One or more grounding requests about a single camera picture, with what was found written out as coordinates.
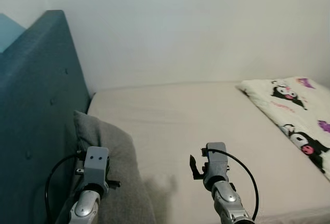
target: gray pillow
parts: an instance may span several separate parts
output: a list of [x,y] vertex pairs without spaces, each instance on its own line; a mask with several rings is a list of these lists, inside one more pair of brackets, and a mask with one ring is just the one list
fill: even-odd
[[79,144],[109,149],[108,179],[121,181],[121,187],[109,189],[101,200],[98,223],[156,223],[153,208],[138,170],[135,148],[130,135],[98,118],[75,112],[74,122]]

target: pillow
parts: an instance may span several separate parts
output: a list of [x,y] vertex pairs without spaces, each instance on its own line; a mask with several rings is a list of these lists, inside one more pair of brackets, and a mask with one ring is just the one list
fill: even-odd
[[109,194],[101,200],[98,223],[156,223],[140,177],[131,136],[116,126],[77,111],[74,122],[82,148],[103,146],[109,149],[108,179],[121,181],[120,188],[110,188]]

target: beige bed sheet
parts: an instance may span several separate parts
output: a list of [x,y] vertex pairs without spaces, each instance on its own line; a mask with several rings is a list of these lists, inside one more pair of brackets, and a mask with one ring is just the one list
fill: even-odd
[[[192,154],[200,169],[206,161],[200,148],[215,141],[224,142],[254,175],[260,195],[257,223],[330,223],[330,182],[235,85],[102,91],[88,114],[132,135],[159,224],[220,222],[210,192],[193,180],[189,167]],[[229,165],[229,180],[252,215],[251,180],[234,161]]]

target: black cable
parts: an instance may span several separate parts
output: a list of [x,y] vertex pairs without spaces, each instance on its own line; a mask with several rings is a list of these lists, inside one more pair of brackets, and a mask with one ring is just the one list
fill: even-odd
[[222,153],[224,155],[227,155],[228,157],[232,158],[237,163],[239,163],[245,169],[245,171],[249,174],[249,176],[250,176],[250,178],[252,180],[253,186],[254,186],[254,192],[256,194],[256,206],[254,208],[254,213],[253,213],[253,216],[252,216],[252,219],[255,220],[255,218],[257,217],[258,209],[259,209],[259,193],[258,193],[258,187],[257,187],[256,181],[254,180],[254,177],[253,177],[252,173],[245,166],[245,164],[243,164],[243,162],[241,162],[239,159],[237,159],[236,157],[234,157],[233,155],[231,155],[229,153],[226,153],[226,152],[221,151],[221,150],[218,150],[218,149],[212,149],[212,148],[207,149],[207,151],[208,152]]
[[71,158],[76,158],[78,157],[77,154],[72,154],[72,155],[69,155],[63,159],[61,159],[53,168],[52,168],[52,171],[51,173],[49,174],[48,178],[47,178],[47,182],[46,182],[46,185],[45,185],[45,205],[46,205],[46,213],[47,213],[47,222],[48,224],[54,224],[54,221],[53,221],[53,217],[52,217],[52,213],[51,213],[51,208],[50,208],[50,203],[49,203],[49,199],[48,199],[48,190],[49,190],[49,185],[50,185],[50,182],[51,182],[51,178],[52,178],[52,175],[54,174],[54,172],[56,171],[56,169],[65,161],[71,159]]

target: teal upholstered headboard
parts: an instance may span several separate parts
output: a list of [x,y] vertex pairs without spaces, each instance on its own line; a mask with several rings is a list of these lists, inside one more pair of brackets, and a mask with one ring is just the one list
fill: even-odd
[[[45,223],[44,184],[76,151],[73,110],[90,97],[62,11],[47,11],[0,54],[1,223]],[[70,189],[73,161],[52,179],[57,216]]]

